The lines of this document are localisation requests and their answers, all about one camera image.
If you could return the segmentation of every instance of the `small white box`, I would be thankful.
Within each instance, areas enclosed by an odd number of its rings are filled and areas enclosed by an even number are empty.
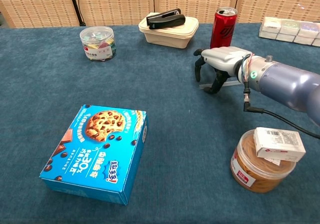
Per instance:
[[[319,34],[316,38],[320,38],[320,23],[315,23],[317,26],[318,26],[318,29],[319,29]]]
[[[286,42],[293,42],[295,39],[294,35],[288,35],[283,33],[278,33],[276,40],[286,41]]]
[[[313,46],[317,46],[317,47],[320,47],[320,38],[316,38],[313,43],[312,43]]]
[[[316,38],[319,34],[318,25],[312,22],[300,21],[300,30],[298,36],[305,38]]]
[[[300,24],[298,21],[295,21],[292,19],[281,20],[281,29],[279,33],[296,36],[299,30],[300,30]]]
[[[281,19],[275,17],[264,17],[262,22],[262,31],[269,33],[279,33],[281,28]]]
[[[293,42],[311,45],[314,42],[314,38],[305,38],[301,36],[296,36]]]
[[[306,153],[298,132],[256,128],[254,140],[256,155],[260,158],[298,162]]]
[[[266,31],[262,31],[262,28],[263,28],[263,26],[261,25],[260,30],[259,30],[259,37],[276,39],[277,33],[270,33],[270,32],[266,32]]]

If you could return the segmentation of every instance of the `stapler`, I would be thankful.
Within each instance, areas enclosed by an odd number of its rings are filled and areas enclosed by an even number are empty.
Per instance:
[[[169,28],[184,24],[186,18],[179,8],[148,16],[146,23],[149,29]]]

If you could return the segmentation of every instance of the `table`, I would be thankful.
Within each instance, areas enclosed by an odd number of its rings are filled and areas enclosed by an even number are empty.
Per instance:
[[[114,26],[116,57],[91,62],[84,27],[0,29],[0,223],[319,223],[320,141],[301,134],[307,154],[267,194],[242,188],[229,168],[241,135],[292,128],[242,112],[243,87],[199,89],[193,52],[207,48],[201,24],[186,49],[146,42],[137,26]],[[258,37],[237,24],[232,45],[320,73],[320,49]],[[214,73],[202,70],[201,83]],[[320,132],[304,113],[252,92],[256,107]],[[39,174],[83,104],[146,110],[149,129],[128,206],[49,190]]]

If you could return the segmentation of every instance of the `soda can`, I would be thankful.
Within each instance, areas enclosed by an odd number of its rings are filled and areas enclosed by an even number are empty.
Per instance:
[[[237,14],[238,11],[232,7],[221,7],[216,10],[210,48],[230,46]]]

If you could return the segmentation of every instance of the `can lid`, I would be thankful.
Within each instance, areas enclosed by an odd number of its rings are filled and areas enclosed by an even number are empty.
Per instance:
[[[296,167],[295,162],[281,161],[279,166],[257,157],[254,130],[244,133],[237,146],[239,157],[245,166],[257,175],[267,179],[282,179]]]
[[[154,15],[158,13],[149,13],[147,16]],[[139,30],[143,33],[151,33],[151,34],[157,34],[167,37],[173,37],[173,38],[191,38],[196,30],[198,29],[199,21],[194,17],[188,17],[185,18],[185,23],[180,26],[171,27],[171,28],[161,28],[161,29],[149,29],[149,26],[147,25],[147,19],[144,18],[139,23]]]
[[[232,7],[221,7],[216,10],[216,13],[222,16],[234,16],[238,11]]]
[[[107,26],[93,26],[80,32],[80,38],[84,43],[100,43],[113,37],[114,31]]]

